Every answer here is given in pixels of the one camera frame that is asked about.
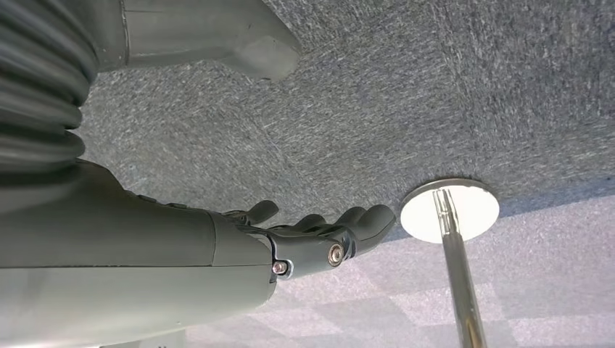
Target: circular disc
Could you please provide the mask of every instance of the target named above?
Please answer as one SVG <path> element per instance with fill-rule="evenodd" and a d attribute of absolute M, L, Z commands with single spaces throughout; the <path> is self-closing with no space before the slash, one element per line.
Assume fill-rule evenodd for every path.
<path fill-rule="evenodd" d="M 498 219 L 500 205 L 487 186 L 469 179 L 445 179 L 412 191 L 402 203 L 401 224 L 414 238 L 442 243 L 433 193 L 447 189 L 453 199 L 464 241 L 487 231 Z"/>

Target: screw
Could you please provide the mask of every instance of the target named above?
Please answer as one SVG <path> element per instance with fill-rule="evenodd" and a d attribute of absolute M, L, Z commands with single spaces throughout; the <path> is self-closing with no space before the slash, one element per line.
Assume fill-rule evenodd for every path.
<path fill-rule="evenodd" d="M 337 267 L 342 263 L 342 259 L 344 258 L 344 247 L 335 243 L 329 249 L 329 264 L 333 267 Z"/>
<path fill-rule="evenodd" d="M 272 271 L 275 274 L 277 274 L 278 276 L 281 276 L 281 275 L 285 274 L 287 270 L 288 270 L 288 265 L 286 264 L 286 262 L 284 262 L 284 261 L 275 261 L 273 263 Z"/>

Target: robotic hand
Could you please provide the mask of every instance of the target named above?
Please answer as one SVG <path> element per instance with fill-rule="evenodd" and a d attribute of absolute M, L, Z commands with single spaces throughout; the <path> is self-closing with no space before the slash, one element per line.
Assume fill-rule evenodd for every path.
<path fill-rule="evenodd" d="M 317 214 L 304 217 L 295 225 L 268 229 L 252 227 L 278 212 L 272 201 L 262 201 L 249 211 L 224 214 L 238 228 L 255 238 L 266 237 L 272 249 L 273 274 L 287 280 L 333 269 L 376 247 L 395 223 L 395 214 L 384 205 L 365 210 L 348 209 L 335 223 L 327 224 Z"/>

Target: metal pole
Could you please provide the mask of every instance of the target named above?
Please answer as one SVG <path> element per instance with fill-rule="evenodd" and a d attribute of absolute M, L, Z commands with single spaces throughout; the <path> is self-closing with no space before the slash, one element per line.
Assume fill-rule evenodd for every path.
<path fill-rule="evenodd" d="M 461 346 L 462 348 L 486 348 L 466 248 L 459 231 L 457 210 L 447 189 L 437 190 L 433 196 L 442 232 L 442 245 L 446 256 Z"/>

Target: ribbed hose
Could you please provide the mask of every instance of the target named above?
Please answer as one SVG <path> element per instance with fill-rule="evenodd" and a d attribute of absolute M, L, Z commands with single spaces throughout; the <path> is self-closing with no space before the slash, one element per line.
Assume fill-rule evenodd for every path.
<path fill-rule="evenodd" d="M 61 0 L 0 1 L 0 174 L 74 163 L 85 146 L 67 132 L 98 71 L 87 30 Z"/>

